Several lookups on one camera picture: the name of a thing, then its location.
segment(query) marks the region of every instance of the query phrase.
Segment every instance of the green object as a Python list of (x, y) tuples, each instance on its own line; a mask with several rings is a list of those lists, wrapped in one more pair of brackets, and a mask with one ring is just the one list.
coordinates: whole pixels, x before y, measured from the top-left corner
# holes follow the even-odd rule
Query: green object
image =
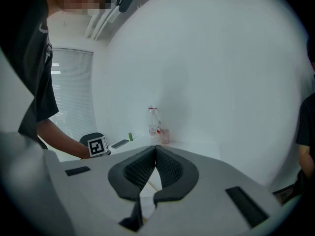
[(129, 133), (129, 140), (132, 142), (133, 141), (133, 138), (132, 138), (132, 134)]

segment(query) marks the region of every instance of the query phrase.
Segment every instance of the window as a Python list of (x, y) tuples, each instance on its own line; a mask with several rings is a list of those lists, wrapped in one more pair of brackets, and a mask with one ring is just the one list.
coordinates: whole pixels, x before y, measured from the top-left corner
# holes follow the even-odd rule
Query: window
[[(77, 141), (97, 132), (91, 90), (92, 58), (91, 52), (53, 49), (51, 73), (59, 112), (50, 120)], [(75, 158), (63, 152), (56, 153), (61, 161)]]

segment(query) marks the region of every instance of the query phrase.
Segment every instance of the person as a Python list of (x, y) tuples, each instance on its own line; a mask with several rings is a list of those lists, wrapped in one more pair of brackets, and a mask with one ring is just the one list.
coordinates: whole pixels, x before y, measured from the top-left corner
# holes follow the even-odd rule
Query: person
[[(307, 42), (307, 53), (315, 71), (315, 50), (311, 40)], [(301, 105), (296, 143), (299, 145), (299, 164), (302, 170), (299, 172), (298, 180), (294, 185), (293, 192), (295, 194), (305, 191), (315, 170), (315, 93), (306, 98)]]
[(89, 158), (86, 146), (64, 134), (49, 117), (58, 112), (52, 88), (52, 46), (47, 18), (56, 12), (102, 8), (105, 0), (10, 0), (2, 5), (1, 48), (12, 68), (33, 94), (19, 133), (68, 154)]

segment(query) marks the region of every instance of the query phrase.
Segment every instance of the clear bottle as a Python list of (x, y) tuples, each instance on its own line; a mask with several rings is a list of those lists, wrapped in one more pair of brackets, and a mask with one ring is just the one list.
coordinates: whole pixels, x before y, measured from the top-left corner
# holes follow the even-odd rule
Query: clear bottle
[(149, 133), (152, 141), (152, 145), (160, 143), (159, 137), (159, 121), (158, 121), (158, 109), (152, 106), (148, 109), (148, 126)]

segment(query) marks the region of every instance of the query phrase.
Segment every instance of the black t-shirt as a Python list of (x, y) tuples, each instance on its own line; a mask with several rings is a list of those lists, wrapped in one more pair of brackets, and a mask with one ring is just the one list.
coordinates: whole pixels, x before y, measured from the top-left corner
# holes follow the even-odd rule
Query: black t-shirt
[(296, 143), (310, 147), (310, 155), (315, 161), (315, 93), (301, 105), (300, 126)]
[(51, 80), (52, 46), (48, 37), (46, 0), (15, 0), (5, 9), (1, 48), (16, 74), (34, 95), (19, 132), (38, 141), (36, 123), (58, 112)]

